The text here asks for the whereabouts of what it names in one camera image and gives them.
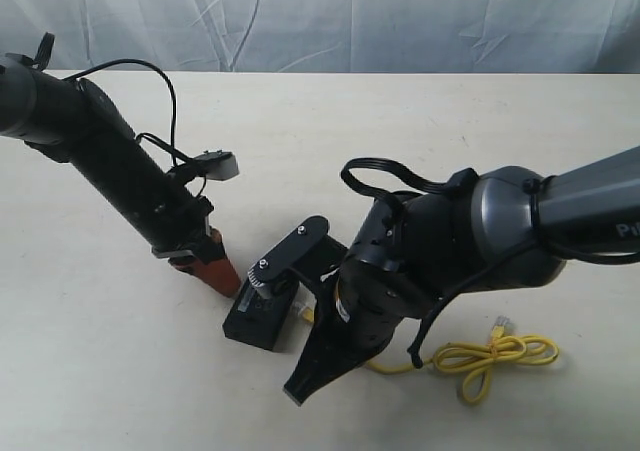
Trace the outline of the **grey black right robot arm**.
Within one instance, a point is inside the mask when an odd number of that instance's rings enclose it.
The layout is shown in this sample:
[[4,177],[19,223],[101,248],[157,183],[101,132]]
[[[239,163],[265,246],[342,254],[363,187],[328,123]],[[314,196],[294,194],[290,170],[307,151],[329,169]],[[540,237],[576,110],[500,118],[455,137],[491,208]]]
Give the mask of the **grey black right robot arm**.
[[285,393],[297,404],[379,355],[404,319],[420,323],[411,363],[439,314],[464,293],[536,288],[570,260],[639,260],[639,152],[560,175],[472,169],[436,183],[384,158],[340,173],[372,207],[327,290]]

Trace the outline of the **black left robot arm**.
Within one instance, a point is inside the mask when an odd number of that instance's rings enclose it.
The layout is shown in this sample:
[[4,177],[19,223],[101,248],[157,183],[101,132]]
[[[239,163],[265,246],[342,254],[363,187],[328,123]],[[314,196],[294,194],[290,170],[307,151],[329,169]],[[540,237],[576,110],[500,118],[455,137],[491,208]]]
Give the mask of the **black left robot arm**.
[[226,181],[237,176],[233,153],[189,157],[177,152],[180,164],[163,171],[99,86],[86,78],[55,78],[24,56],[1,60],[1,134],[55,162],[71,164],[157,258],[224,296],[240,289],[222,235],[209,223],[213,204],[186,187],[196,178]]

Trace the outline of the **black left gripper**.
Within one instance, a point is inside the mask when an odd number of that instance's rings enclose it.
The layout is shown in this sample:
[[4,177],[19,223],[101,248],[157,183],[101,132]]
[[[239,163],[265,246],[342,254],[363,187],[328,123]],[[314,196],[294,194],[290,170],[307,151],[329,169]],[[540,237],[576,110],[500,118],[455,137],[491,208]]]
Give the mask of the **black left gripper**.
[[221,233],[210,228],[214,206],[205,196],[190,196],[160,213],[160,235],[151,244],[159,259],[172,259],[172,267],[198,278],[219,294],[232,298],[241,280],[229,260]]

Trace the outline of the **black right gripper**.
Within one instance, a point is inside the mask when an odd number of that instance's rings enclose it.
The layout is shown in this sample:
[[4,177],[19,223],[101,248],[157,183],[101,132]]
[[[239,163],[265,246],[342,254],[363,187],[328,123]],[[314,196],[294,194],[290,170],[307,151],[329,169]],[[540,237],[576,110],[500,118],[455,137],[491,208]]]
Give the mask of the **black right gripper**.
[[435,297],[404,272],[343,265],[291,376],[283,386],[295,403],[379,354],[405,318],[425,317]]

